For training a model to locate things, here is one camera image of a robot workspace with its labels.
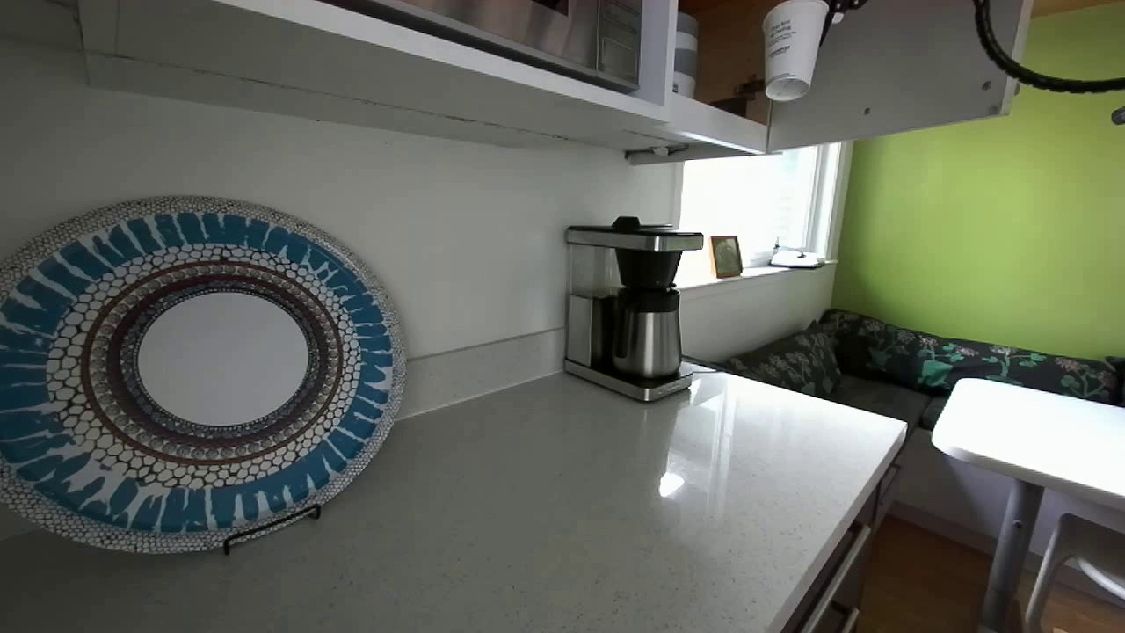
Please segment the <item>white starbucks paper cup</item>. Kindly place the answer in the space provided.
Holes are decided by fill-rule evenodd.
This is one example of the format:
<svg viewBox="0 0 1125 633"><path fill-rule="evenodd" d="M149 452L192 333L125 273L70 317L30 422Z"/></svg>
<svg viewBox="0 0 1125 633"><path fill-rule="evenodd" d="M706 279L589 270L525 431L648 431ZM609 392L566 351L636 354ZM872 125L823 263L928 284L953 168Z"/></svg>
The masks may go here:
<svg viewBox="0 0 1125 633"><path fill-rule="evenodd" d="M764 17L767 46L767 100L797 103L813 92L823 25L831 17L826 0L781 0Z"/></svg>

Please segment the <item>white upper cabinet door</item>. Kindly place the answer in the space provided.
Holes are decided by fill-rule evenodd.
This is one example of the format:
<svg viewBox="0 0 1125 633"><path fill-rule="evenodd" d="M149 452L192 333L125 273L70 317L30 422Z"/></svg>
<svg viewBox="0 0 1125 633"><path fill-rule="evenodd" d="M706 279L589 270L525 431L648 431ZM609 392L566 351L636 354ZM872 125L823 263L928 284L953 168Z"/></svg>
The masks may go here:
<svg viewBox="0 0 1125 633"><path fill-rule="evenodd" d="M813 92L770 108L774 153L1004 116L1015 82L984 54L973 0L865 0L831 28Z"/></svg>

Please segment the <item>dark lower drawer cabinet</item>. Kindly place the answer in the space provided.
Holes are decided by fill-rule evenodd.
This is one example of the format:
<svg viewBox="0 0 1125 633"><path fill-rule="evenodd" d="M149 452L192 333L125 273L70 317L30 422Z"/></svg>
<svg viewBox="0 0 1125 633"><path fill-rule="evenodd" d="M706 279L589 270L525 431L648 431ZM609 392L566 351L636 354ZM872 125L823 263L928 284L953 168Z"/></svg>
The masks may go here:
<svg viewBox="0 0 1125 633"><path fill-rule="evenodd" d="M888 469L872 497L861 504L858 516L842 533L840 544L831 554L826 568L813 582L807 596L797 602L785 633L854 633L861 620L861 590L868 578L872 543L888 509L900 469Z"/></svg>

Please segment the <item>white stacked containers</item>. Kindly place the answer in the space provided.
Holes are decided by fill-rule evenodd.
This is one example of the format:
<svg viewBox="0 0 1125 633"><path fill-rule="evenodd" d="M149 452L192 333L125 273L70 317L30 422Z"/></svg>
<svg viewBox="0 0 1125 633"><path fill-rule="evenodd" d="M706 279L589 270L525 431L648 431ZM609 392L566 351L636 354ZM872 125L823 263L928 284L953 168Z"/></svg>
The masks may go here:
<svg viewBox="0 0 1125 633"><path fill-rule="evenodd" d="M696 54L701 54L701 25L691 13L678 13L676 23L676 75L671 88L676 96L696 96Z"/></svg>

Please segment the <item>black steel coffee maker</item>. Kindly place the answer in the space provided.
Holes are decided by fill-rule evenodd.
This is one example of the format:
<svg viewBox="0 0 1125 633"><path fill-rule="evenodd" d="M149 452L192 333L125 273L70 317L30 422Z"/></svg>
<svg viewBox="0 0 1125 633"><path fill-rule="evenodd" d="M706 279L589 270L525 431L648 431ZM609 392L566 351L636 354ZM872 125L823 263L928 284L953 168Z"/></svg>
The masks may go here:
<svg viewBox="0 0 1125 633"><path fill-rule="evenodd" d="M634 216L568 227L561 371L642 406L687 392L676 273L701 246L701 231Z"/></svg>

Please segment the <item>floral bench cushion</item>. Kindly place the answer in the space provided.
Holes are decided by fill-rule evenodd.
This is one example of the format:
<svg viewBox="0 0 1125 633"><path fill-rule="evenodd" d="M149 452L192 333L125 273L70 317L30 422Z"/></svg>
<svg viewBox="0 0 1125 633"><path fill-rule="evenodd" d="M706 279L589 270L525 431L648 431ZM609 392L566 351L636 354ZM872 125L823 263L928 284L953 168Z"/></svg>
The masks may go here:
<svg viewBox="0 0 1125 633"><path fill-rule="evenodd" d="M931 431L958 379L998 379L1097 406L1123 402L1117 358L962 340L826 309L807 327L721 358L721 371Z"/></svg>

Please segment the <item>white dining table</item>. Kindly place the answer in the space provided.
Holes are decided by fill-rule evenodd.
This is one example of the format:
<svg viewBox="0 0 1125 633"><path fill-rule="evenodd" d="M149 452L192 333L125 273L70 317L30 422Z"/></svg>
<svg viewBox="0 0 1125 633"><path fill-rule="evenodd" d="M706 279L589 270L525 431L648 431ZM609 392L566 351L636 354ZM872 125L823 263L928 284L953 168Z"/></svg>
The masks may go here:
<svg viewBox="0 0 1125 633"><path fill-rule="evenodd" d="M1004 633L1049 488L1125 506L1125 408L1050 392L958 379L931 431L953 462L1014 481L981 602L981 633Z"/></svg>

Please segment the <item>black plate stand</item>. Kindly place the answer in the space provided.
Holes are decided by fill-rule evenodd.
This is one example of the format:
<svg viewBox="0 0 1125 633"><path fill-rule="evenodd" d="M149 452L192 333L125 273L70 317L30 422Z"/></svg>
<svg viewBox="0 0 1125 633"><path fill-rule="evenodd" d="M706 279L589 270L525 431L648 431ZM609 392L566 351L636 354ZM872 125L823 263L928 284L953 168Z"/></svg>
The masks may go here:
<svg viewBox="0 0 1125 633"><path fill-rule="evenodd" d="M242 550L242 544L249 544L249 543L259 543L259 537L266 537L266 534L278 534L278 533L285 533L285 528L296 528L296 524L302 524L302 522L321 522L321 516L322 516L322 506L313 504L313 506L302 506L302 509L285 515L285 516L278 516L278 522L266 522L266 524L259 524L259 528L235 533L235 534L230 534L230 537L220 543L220 556L231 556L235 550Z"/></svg>

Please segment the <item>blue white decorative plate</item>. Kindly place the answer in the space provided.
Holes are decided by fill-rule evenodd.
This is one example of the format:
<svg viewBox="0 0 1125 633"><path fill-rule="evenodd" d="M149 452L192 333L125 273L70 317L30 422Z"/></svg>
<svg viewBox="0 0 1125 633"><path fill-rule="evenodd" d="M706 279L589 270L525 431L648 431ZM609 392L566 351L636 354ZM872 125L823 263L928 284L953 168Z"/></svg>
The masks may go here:
<svg viewBox="0 0 1125 633"><path fill-rule="evenodd" d="M0 501L117 554L206 554L383 446L403 340L326 231L214 198L81 216L0 273Z"/></svg>

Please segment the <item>white window frame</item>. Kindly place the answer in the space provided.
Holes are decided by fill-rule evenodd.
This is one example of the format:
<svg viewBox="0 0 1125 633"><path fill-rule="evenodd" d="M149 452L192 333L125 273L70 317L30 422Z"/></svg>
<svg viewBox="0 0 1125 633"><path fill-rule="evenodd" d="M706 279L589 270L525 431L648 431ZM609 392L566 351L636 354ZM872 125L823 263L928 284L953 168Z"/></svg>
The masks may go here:
<svg viewBox="0 0 1125 633"><path fill-rule="evenodd" d="M683 261L683 284L711 284L714 236L743 243L743 279L778 263L831 263L847 198L851 148L818 143L753 159L706 159L683 168L678 227L702 236Z"/></svg>

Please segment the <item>small picture frame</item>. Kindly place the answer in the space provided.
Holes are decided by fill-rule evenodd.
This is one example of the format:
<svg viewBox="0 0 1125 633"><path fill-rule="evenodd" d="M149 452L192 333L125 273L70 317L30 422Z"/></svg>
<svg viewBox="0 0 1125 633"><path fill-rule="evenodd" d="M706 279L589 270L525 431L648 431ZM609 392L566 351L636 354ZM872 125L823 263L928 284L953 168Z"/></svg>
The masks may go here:
<svg viewBox="0 0 1125 633"><path fill-rule="evenodd" d="M733 236L711 241L714 273L739 279L743 273L743 243Z"/></svg>

